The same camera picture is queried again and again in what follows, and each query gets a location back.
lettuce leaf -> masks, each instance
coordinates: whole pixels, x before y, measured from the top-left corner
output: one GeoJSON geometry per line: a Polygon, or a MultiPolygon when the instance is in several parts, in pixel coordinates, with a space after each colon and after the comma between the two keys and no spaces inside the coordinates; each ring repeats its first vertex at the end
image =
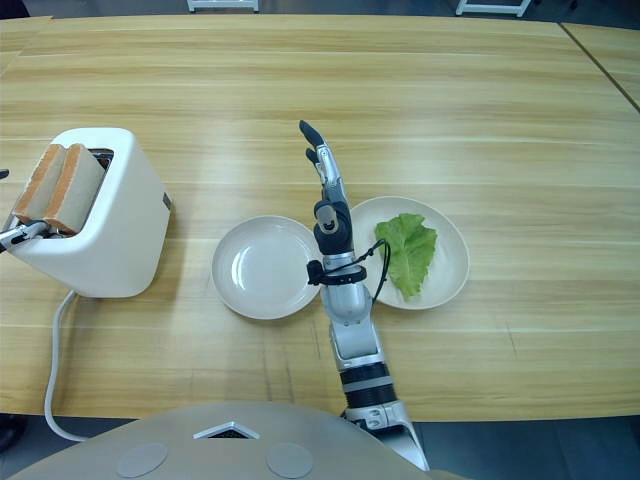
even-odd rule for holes
{"type": "Polygon", "coordinates": [[[376,225],[376,239],[384,238],[391,246],[389,276],[405,299],[420,293],[436,250],[438,235],[423,221],[422,215],[401,213],[376,225]]]}

toast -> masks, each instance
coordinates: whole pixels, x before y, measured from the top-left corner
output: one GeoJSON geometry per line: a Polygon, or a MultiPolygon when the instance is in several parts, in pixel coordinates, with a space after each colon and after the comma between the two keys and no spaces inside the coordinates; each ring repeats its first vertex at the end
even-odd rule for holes
{"type": "Polygon", "coordinates": [[[67,234],[82,230],[104,174],[84,145],[71,145],[43,220],[67,234]]]}
{"type": "Polygon", "coordinates": [[[40,220],[49,206],[67,154],[62,145],[51,144],[42,155],[13,207],[13,215],[22,223],[40,220]]]}

empty plate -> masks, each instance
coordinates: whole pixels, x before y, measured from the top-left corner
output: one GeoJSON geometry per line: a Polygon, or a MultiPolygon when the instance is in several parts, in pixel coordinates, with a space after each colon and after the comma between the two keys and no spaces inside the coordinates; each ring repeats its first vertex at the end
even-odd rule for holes
{"type": "Polygon", "coordinates": [[[213,255],[213,282],[241,315],[272,320],[297,312],[318,293],[307,262],[322,258],[313,233],[290,218],[261,216],[234,227],[213,255]]]}
{"type": "MultiPolygon", "coordinates": [[[[429,265],[429,274],[422,283],[421,292],[405,299],[391,278],[385,282],[378,300],[392,307],[409,310],[433,308],[448,302],[462,289],[469,276],[469,251],[460,231],[437,210],[417,200],[402,197],[378,197],[367,200],[351,210],[353,243],[356,255],[364,253],[376,242],[375,228],[379,222],[388,222],[401,213],[420,214],[423,225],[438,233],[436,250],[429,265]]],[[[365,284],[373,295],[382,273],[379,249],[365,262],[365,284]]]]}

robotic hand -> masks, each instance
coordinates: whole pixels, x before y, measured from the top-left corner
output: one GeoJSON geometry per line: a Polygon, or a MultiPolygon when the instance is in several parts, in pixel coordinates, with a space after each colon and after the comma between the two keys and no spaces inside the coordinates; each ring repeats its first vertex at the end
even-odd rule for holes
{"type": "Polygon", "coordinates": [[[426,471],[427,460],[406,407],[396,397],[371,319],[373,301],[363,283],[366,270],[358,265],[360,259],[353,251],[349,203],[340,170],[331,149],[311,125],[301,120],[300,131],[313,146],[306,155],[322,182],[313,233],[323,261],[310,262],[307,271],[309,283],[323,284],[322,303],[331,321],[331,344],[347,397],[343,416],[426,471]]]}

power cord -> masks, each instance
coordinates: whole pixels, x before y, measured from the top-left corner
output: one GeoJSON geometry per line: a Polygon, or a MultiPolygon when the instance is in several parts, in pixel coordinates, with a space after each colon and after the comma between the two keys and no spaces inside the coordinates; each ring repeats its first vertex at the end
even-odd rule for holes
{"type": "Polygon", "coordinates": [[[49,375],[49,383],[47,384],[47,393],[44,396],[44,418],[47,421],[49,428],[62,438],[66,438],[72,442],[84,442],[85,440],[88,440],[87,437],[74,435],[60,428],[53,418],[51,406],[53,403],[53,392],[56,388],[56,379],[58,377],[58,365],[60,363],[60,322],[62,315],[73,299],[76,298],[76,295],[75,291],[69,290],[69,293],[67,293],[67,296],[53,315],[53,326],[51,331],[51,373],[49,375]]]}

